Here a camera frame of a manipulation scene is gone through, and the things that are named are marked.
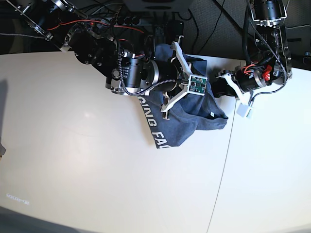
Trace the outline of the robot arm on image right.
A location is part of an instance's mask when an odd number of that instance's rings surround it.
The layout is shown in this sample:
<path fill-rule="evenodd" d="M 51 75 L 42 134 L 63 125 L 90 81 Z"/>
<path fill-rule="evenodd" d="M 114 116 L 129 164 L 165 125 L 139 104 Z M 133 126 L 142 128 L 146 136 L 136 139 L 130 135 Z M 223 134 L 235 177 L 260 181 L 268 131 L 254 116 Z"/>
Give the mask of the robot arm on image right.
<path fill-rule="evenodd" d="M 243 94 L 273 83 L 283 86 L 292 76 L 286 7 L 281 0 L 248 0 L 242 29 L 246 64 L 222 71 L 211 84 L 214 97 L 241 99 Z"/>

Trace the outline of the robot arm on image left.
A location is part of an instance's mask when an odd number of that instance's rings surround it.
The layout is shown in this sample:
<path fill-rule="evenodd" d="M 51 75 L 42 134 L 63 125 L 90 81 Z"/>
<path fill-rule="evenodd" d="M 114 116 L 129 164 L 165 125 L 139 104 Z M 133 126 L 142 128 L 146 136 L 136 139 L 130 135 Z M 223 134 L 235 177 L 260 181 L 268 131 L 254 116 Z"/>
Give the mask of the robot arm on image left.
<path fill-rule="evenodd" d="M 77 60 L 106 78 L 106 88 L 120 95 L 170 93 L 183 83 L 182 67 L 171 55 L 160 60 L 153 33 L 119 24 L 111 18 L 87 15 L 67 0 L 6 0 L 43 39 L 60 50 L 72 50 Z"/>

